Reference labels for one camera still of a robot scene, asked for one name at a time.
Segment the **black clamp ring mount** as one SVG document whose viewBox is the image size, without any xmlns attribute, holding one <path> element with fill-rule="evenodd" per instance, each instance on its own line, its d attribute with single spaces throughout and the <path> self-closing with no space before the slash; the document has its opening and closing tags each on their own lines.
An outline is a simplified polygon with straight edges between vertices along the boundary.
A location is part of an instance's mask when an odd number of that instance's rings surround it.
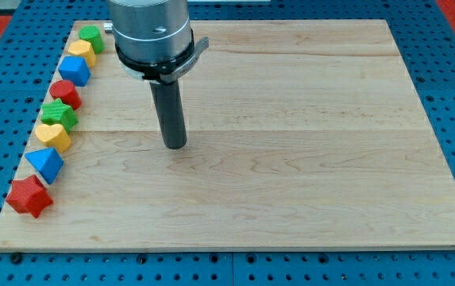
<svg viewBox="0 0 455 286">
<path fill-rule="evenodd" d="M 124 70 L 133 78 L 162 84 L 172 83 L 186 75 L 199 61 L 200 55 L 209 48 L 209 38 L 192 41 L 178 56 L 163 62 L 145 63 L 130 59 L 119 47 L 114 45 Z"/>
</svg>

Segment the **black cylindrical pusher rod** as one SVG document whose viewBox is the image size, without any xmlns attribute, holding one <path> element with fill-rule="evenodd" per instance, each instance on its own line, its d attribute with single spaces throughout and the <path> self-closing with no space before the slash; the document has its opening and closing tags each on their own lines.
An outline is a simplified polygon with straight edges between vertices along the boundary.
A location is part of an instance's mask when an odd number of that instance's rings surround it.
<svg viewBox="0 0 455 286">
<path fill-rule="evenodd" d="M 164 145 L 169 149 L 181 149 L 187 143 L 187 131 L 179 82 L 150 83 L 149 86 Z"/>
</svg>

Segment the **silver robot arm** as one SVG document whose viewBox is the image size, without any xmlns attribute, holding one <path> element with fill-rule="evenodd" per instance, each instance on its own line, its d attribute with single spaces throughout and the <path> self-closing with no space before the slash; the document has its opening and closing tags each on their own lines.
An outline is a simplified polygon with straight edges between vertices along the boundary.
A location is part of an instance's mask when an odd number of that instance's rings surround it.
<svg viewBox="0 0 455 286">
<path fill-rule="evenodd" d="M 149 82 L 164 145 L 184 147 L 179 79 L 197 64 L 210 39 L 195 40 L 187 0 L 109 0 L 107 6 L 122 67 Z"/>
</svg>

